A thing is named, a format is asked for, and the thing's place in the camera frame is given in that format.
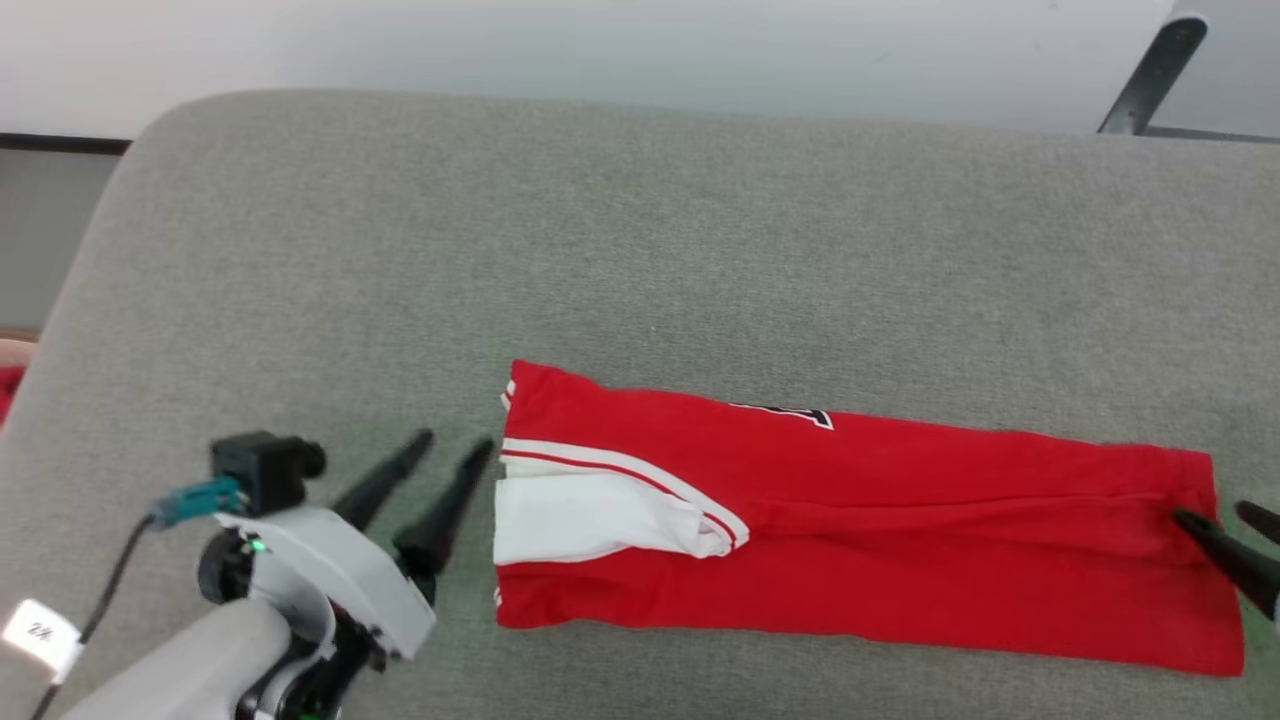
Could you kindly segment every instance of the red jersey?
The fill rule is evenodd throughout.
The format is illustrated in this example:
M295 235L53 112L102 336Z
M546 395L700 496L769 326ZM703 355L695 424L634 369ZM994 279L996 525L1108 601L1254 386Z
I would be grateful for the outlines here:
M854 634L1238 675L1207 455L605 389L517 360L498 623Z

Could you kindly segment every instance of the black cable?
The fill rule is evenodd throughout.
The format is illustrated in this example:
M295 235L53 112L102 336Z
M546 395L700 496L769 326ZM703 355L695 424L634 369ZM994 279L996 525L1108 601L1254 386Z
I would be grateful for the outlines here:
M133 532L129 533L129 539L124 541L124 548L120 551L120 556L115 560L115 568L111 569L111 577L106 580L106 587L102 588L102 594L97 598L97 606L93 607L93 612L88 616L88 623L84 623L84 629L81 630L79 646L83 648L88 644L90 638L93 637L93 632L102 623L102 616L106 615L106 609L110 607L111 600L115 598L115 591L120 587L120 579L124 577L124 568L129 564L129 557L133 556L133 550L138 547L138 541L142 539L142 534L147 532L148 528L155 523L154 515L146 515L138 524L133 527ZM61 683L50 684L45 689L44 697L40 698L40 705L36 706L36 711L31 714L31 720L40 720L49 712L49 706L54 703L54 698L58 697L58 691L61 688Z

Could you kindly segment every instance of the couch cushion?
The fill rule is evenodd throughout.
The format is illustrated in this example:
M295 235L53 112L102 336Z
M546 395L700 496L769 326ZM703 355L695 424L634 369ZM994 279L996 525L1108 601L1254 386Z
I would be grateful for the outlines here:
M0 437L0 607L35 596L83 620L147 500L255 428L326 446L317 500L436 428L385 542L500 433L516 356L1189 447L1213 454L1224 501L1280 506L1276 197L1280 149L1260 146L338 91L187 105L123 159ZM1280 642L1252 611L1235 680L840 637L500 630L484 493L422 657L364 676L349 717L1280 707ZM143 544L59 707L207 610L211 532ZM0 657L8 706L42 679Z

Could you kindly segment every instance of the white stripe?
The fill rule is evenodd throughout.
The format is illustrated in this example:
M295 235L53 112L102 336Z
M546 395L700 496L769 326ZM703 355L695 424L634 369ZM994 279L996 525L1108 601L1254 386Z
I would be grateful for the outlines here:
M503 438L503 450L513 450L516 452L536 452L539 455L550 455L553 457L561 457L563 460L577 460L580 462L600 462L604 465L613 465L616 468L623 468L631 470L639 475L643 475L654 483L662 486L663 488L671 491L681 500L691 503L708 515L713 515L717 520L728 525L728 529L733 532L737 542L732 547L742 547L746 544L748 538L750 538L750 529L748 529L746 523L741 518L731 512L723 505L716 502L708 497L703 491L695 488L694 486L686 483L685 480L672 475L671 473L663 470L662 468L654 465L653 462L646 462L639 457L632 457L631 455L625 455L622 452L614 452L612 450L600 450L596 447L582 447L580 445L567 445L562 442L549 442L541 439L516 439L516 438ZM536 460L531 457L521 457L521 461Z
M622 473L612 473L609 470L603 470L600 468L586 468L584 465L573 465L567 460L563 462L557 462L556 460L544 460L541 457L522 457L520 455L503 455L500 462L507 468L508 478L541 478L547 475L599 475L602 473L609 475L621 475ZM631 475L626 475L627 479L635 480Z

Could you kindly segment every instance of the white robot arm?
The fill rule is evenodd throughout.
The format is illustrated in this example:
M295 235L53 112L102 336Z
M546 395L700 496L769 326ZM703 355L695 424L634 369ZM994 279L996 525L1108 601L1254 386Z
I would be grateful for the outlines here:
M326 509L302 505L302 480L324 468L319 446L269 433L214 443L215 477L237 488L237 510L215 514L223 532L198 569L219 607L64 717L335 720L361 669L412 660L435 625L436 575L493 443L479 443L436 503L396 536L398 559L362 532L430 445L431 433L419 433Z

